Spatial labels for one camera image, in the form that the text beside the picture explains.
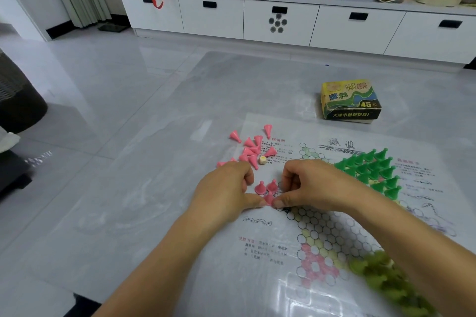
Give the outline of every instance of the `black handle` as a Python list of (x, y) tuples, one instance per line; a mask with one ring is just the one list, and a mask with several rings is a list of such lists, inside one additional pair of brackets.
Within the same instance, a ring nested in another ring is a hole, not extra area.
[(204, 8), (216, 9), (217, 8), (217, 2), (216, 1), (204, 1), (203, 2), (203, 7)]
[(351, 20), (367, 20), (368, 13), (350, 13)]
[(458, 29), (463, 22), (461, 20), (442, 20), (439, 27), (440, 28), (451, 28)]
[(272, 13), (274, 13), (274, 14), (287, 14), (288, 13), (288, 7), (286, 7), (286, 6), (274, 6)]

